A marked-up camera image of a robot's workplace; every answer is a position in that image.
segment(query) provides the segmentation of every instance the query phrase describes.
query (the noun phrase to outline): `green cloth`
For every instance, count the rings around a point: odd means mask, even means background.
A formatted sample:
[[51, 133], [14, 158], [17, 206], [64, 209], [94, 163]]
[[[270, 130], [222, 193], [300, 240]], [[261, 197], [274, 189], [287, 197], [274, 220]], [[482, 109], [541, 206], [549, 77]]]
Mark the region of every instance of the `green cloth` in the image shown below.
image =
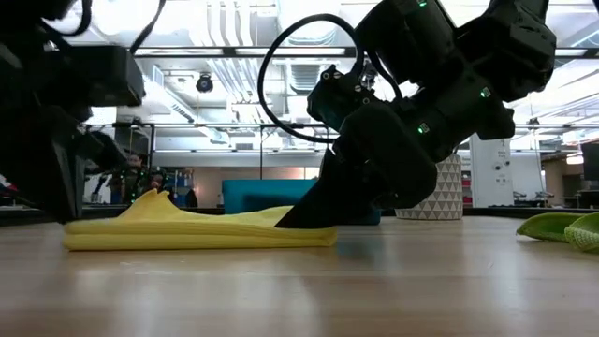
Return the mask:
[[538, 240], [569, 242], [582, 252], [599, 254], [599, 212], [536, 215], [526, 220], [516, 233]]

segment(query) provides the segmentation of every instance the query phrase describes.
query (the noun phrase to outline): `ceiling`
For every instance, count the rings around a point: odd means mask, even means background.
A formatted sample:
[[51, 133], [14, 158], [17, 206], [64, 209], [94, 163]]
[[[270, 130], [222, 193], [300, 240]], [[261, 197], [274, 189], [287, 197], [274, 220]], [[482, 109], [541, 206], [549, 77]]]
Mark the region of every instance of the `ceiling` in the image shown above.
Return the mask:
[[[184, 51], [198, 47], [268, 47], [292, 22], [310, 14], [331, 12], [357, 25], [376, 0], [169, 0], [163, 14], [146, 40], [144, 47], [179, 47]], [[489, 4], [485, 0], [445, 0], [443, 6], [456, 25], [462, 25], [480, 15]], [[130, 45], [142, 27], [151, 19], [157, 0], [94, 0], [93, 27], [72, 43], [116, 43]], [[74, 28], [79, 21], [80, 9], [75, 6], [59, 29]], [[552, 0], [549, 6], [548, 26], [558, 37], [560, 48], [596, 48], [599, 46], [599, 17], [592, 0]], [[351, 41], [339, 29], [313, 24], [287, 45], [305, 43], [324, 47], [350, 46]], [[314, 86], [323, 66], [335, 64], [347, 71], [352, 60], [334, 56], [277, 59], [270, 65], [265, 80], [265, 92], [271, 109], [281, 118], [308, 123], [305, 93]], [[142, 108], [119, 109], [119, 118], [138, 116], [148, 123], [185, 123], [189, 120], [178, 111], [183, 109], [196, 123], [265, 123], [267, 116], [256, 104], [256, 74], [261, 65], [259, 58], [182, 58], [147, 57], [139, 65], [150, 85]], [[201, 94], [196, 82], [202, 73], [210, 73], [213, 90]], [[515, 109], [517, 124], [538, 118], [543, 125], [589, 124], [599, 121], [599, 63], [594, 60], [560, 60], [543, 93], [535, 93], [509, 104]], [[388, 84], [378, 81], [375, 86], [381, 98], [393, 97]], [[404, 94], [416, 87], [402, 84]], [[232, 133], [219, 128], [218, 132]], [[559, 136], [567, 130], [562, 127], [541, 129], [534, 137], [545, 143], [561, 144]], [[179, 137], [189, 130], [168, 132], [164, 135]], [[529, 130], [519, 131], [521, 136]]]

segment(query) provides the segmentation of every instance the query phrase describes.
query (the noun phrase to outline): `desk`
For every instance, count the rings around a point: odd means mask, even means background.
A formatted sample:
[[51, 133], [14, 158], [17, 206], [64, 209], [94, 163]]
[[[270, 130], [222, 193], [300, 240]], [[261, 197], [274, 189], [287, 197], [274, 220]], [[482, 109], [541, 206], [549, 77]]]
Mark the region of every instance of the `desk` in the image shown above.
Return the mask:
[[67, 253], [0, 227], [0, 336], [598, 336], [599, 256], [521, 220], [383, 219], [331, 248]]

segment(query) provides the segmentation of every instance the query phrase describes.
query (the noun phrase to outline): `security camera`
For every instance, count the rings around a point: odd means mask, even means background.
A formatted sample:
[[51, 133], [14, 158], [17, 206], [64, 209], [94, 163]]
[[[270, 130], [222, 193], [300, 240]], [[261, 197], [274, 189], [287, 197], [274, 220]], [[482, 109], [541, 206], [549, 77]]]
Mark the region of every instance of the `security camera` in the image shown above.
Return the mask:
[[202, 73], [196, 83], [196, 89], [201, 93], [209, 93], [214, 88], [210, 73]]

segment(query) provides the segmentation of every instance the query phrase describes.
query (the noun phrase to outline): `white geometric patterned vase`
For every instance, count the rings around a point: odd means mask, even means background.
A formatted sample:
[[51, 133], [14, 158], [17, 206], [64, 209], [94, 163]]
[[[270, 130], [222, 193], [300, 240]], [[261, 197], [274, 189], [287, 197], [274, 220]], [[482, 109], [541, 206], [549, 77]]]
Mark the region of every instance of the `white geometric patterned vase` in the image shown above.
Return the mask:
[[437, 164], [437, 187], [412, 209], [395, 210], [400, 219], [459, 220], [463, 215], [461, 158], [452, 154]]

